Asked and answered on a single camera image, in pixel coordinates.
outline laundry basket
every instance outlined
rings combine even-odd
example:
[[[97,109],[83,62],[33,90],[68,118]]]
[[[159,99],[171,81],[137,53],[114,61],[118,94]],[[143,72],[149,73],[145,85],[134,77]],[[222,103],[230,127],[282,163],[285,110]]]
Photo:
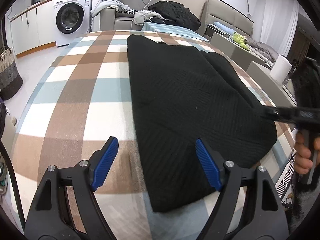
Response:
[[[22,83],[23,80],[18,73],[12,49],[5,46],[0,50],[0,96],[2,100],[13,97]]]

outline hand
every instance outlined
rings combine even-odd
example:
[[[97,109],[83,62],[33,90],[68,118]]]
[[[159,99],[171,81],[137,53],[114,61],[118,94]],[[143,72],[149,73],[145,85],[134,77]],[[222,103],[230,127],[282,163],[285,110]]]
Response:
[[[299,174],[307,174],[312,168],[312,161],[309,160],[311,152],[308,147],[305,147],[304,137],[301,132],[297,132],[296,143],[294,148],[297,154],[294,159],[294,169]],[[320,137],[316,138],[314,141],[314,148],[318,150],[318,156],[316,161],[316,166],[320,163]]]

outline plaid tablecloth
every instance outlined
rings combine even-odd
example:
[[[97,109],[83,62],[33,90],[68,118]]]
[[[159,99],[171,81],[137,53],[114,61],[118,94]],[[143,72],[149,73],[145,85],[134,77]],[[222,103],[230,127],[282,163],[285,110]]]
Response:
[[[119,152],[104,185],[95,193],[115,236],[137,240],[196,239],[219,193],[169,213],[152,212],[132,117],[127,59],[130,34],[224,55],[204,41],[167,33],[109,31],[76,38],[44,74],[18,125],[12,160],[22,205],[27,214],[37,183],[49,165],[74,166],[100,149],[109,136],[115,136],[119,140]],[[271,106],[273,103],[259,86],[227,59],[260,102]],[[279,123],[276,127],[278,140],[260,161],[274,182],[293,148],[289,127]],[[241,189],[230,229],[239,221],[244,197]],[[69,198],[77,228],[84,230],[71,190]]]
[[[206,38],[200,36],[198,33],[195,33],[190,29],[183,28],[180,26],[145,22],[142,27],[142,31],[170,33],[170,34],[181,35],[188,38],[196,38],[198,40],[209,42]]]

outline blue gripper pad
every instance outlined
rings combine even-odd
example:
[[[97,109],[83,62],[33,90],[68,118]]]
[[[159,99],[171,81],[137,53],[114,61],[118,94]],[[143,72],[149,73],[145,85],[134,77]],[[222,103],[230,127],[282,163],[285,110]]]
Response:
[[[220,172],[217,165],[212,160],[210,154],[200,139],[196,140],[196,154],[204,170],[204,173],[211,187],[220,191],[222,184],[220,181]]]
[[[101,187],[107,177],[107,174],[111,168],[111,165],[118,153],[119,142],[117,138],[114,138],[110,143],[109,147],[101,157],[99,163],[93,172],[93,181],[91,183],[91,188],[96,191],[98,187]]]

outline paper towel roll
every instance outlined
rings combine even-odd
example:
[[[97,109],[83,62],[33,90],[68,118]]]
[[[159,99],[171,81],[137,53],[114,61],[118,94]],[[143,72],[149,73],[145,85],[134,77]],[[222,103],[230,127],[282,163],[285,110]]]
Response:
[[[271,69],[270,76],[279,84],[282,84],[291,68],[290,62],[284,56],[279,55]]]

